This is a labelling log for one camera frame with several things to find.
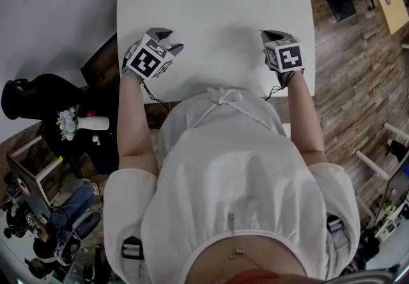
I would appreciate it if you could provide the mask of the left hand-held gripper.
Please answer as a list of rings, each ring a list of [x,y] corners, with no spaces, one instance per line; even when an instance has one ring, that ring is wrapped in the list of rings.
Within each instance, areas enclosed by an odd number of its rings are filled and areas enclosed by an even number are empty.
[[[150,28],[125,53],[123,73],[130,72],[140,82],[159,77],[184,48],[183,37],[167,28]]]

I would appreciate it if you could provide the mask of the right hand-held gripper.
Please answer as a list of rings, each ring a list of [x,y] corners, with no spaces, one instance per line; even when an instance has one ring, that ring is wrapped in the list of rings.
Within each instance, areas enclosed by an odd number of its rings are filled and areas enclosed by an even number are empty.
[[[265,65],[276,73],[280,88],[286,88],[295,72],[304,73],[301,41],[289,33],[262,30]]]

